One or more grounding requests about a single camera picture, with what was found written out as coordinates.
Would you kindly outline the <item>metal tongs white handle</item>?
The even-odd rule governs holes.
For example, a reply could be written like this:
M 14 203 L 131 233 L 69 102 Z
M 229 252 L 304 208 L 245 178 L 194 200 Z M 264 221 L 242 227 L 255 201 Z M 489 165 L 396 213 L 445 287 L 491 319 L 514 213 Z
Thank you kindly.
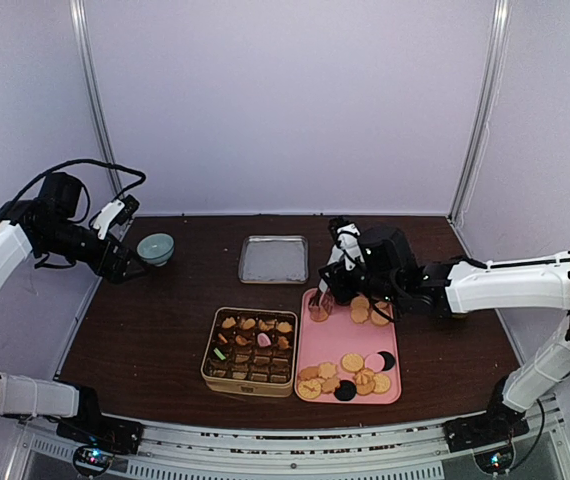
M 334 298 L 329 286 L 325 280 L 321 279 L 315 293 L 307 304 L 311 320 L 318 323 L 327 320 L 332 313 L 333 307 Z

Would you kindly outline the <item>green round cookie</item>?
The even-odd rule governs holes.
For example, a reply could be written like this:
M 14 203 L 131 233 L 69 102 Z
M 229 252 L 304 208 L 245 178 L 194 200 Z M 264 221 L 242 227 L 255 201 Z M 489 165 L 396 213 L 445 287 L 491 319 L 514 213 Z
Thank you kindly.
M 227 359 L 226 355 L 223 354 L 219 349 L 215 348 L 213 350 L 214 355 L 221 361 L 225 361 Z

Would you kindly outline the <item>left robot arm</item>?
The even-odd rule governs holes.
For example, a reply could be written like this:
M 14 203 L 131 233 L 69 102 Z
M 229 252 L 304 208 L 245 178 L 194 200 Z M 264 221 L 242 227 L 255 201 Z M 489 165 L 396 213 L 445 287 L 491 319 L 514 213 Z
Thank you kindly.
M 77 213 L 87 193 L 80 179 L 58 171 L 38 181 L 34 198 L 19 194 L 0 208 L 0 416 L 67 418 L 86 443 L 98 444 L 109 424 L 96 393 L 52 378 L 91 281 L 83 273 L 54 274 L 86 265 L 113 284 L 144 274 L 136 251 L 111 231 L 139 203 L 121 194 L 85 224 Z

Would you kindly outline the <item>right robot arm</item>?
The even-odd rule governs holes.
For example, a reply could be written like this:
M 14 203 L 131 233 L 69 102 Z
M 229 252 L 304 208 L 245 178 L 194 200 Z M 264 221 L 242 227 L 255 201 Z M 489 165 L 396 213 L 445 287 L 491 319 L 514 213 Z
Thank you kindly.
M 404 232 L 389 225 L 360 231 L 343 218 L 329 227 L 333 247 L 320 268 L 320 283 L 309 300 L 320 315 L 331 303 L 365 297 L 386 320 L 403 314 L 449 319 L 475 311 L 549 308 L 564 312 L 561 324 L 523 366 L 495 386 L 485 413 L 472 428 L 484 440 L 500 440 L 526 411 L 570 374 L 570 250 L 551 256 L 482 262 L 462 256 L 419 265 Z

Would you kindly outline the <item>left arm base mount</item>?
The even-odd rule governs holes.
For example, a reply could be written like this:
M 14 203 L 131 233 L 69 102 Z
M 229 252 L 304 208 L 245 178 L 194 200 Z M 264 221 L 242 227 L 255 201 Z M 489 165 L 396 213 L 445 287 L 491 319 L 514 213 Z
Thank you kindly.
M 114 417 L 101 417 L 94 426 L 74 419 L 61 419 L 56 428 L 59 437 L 119 455 L 136 454 L 143 432 L 141 423 Z

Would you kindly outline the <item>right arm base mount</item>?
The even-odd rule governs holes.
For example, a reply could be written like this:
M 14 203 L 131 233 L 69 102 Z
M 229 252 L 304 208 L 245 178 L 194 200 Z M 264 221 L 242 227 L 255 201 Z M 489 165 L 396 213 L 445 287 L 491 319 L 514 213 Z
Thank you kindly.
M 451 453 L 478 449 L 495 443 L 509 442 L 530 431 L 525 419 L 509 424 L 506 420 L 489 421 L 484 415 L 460 417 L 443 424 Z

